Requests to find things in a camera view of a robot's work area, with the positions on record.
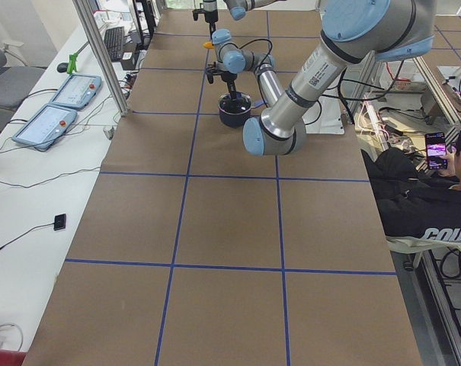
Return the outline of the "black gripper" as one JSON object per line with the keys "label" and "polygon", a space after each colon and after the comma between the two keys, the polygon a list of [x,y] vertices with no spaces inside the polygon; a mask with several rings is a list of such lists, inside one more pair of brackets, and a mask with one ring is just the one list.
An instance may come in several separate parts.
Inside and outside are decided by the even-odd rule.
{"label": "black gripper", "polygon": [[229,91],[229,96],[232,101],[236,101],[238,99],[238,92],[235,86],[235,80],[237,79],[237,75],[228,71],[221,71],[220,78],[223,82],[227,84],[227,89]]}
{"label": "black gripper", "polygon": [[210,41],[213,41],[213,33],[216,31],[216,22],[219,20],[217,2],[202,2],[203,15],[209,24]]}

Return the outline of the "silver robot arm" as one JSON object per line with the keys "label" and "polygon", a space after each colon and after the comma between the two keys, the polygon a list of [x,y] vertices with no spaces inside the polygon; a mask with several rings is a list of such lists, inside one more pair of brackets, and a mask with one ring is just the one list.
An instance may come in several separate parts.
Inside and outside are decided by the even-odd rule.
{"label": "silver robot arm", "polygon": [[[225,0],[224,3],[229,10],[232,18],[236,21],[243,17],[253,9],[263,8],[277,2],[277,0]],[[216,32],[216,23],[219,20],[219,11],[217,0],[203,0],[198,8],[192,10],[194,21],[197,21],[200,16],[203,16],[208,24],[210,36]]]}
{"label": "silver robot arm", "polygon": [[249,118],[243,143],[255,156],[294,153],[306,141],[303,115],[349,65],[422,56],[433,46],[436,1],[329,1],[321,40],[287,88],[271,85],[269,108]]}

